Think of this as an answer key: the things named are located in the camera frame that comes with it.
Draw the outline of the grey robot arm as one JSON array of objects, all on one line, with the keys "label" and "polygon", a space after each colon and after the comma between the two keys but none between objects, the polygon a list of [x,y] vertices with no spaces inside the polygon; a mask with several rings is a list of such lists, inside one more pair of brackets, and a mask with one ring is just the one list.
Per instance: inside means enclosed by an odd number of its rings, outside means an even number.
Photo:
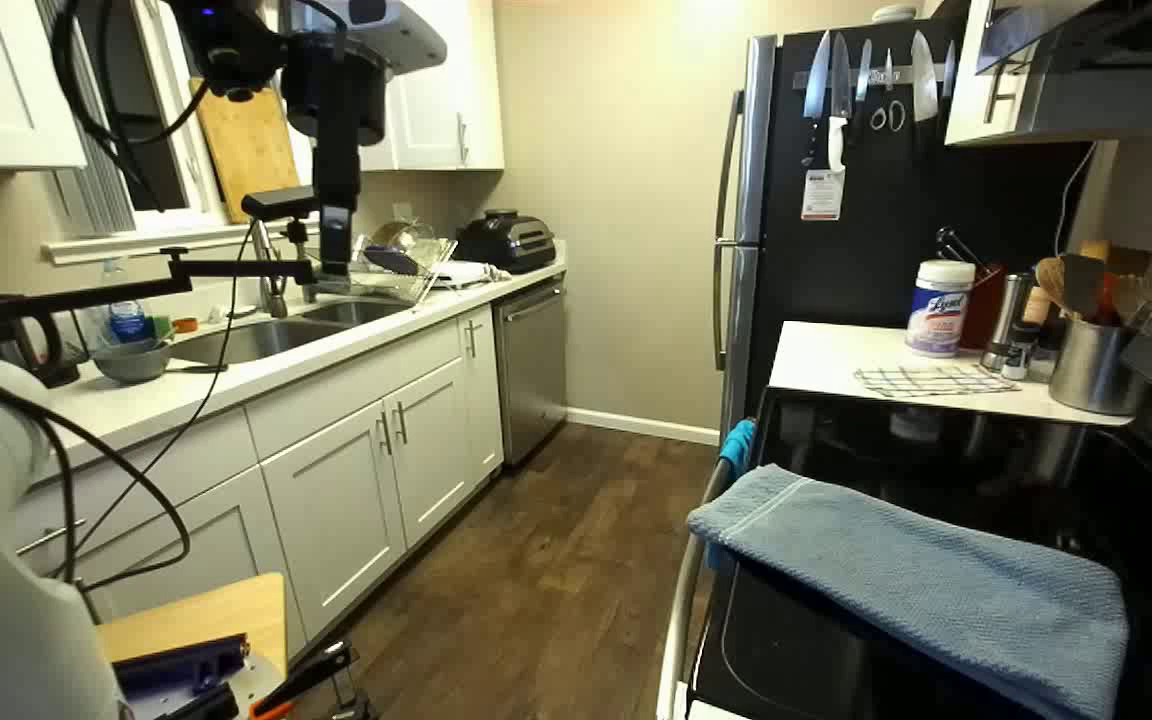
[{"label": "grey robot arm", "polygon": [[342,277],[359,152],[389,132],[383,89],[438,69],[447,40],[408,0],[275,0],[281,26],[269,26],[259,6],[168,0],[212,96],[251,99],[281,86],[289,125],[313,142],[319,274]]}]

